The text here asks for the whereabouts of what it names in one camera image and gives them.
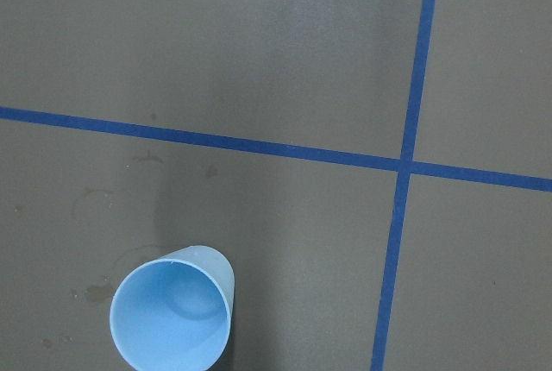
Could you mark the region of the light blue plastic cup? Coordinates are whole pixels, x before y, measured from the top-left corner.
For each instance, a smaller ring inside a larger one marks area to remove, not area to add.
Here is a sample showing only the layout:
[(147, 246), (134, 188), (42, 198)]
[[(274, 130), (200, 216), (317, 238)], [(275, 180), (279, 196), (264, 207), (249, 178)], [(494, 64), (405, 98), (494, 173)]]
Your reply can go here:
[(211, 247), (144, 263), (111, 301), (113, 342), (135, 370), (207, 370), (227, 346), (234, 290), (231, 264)]

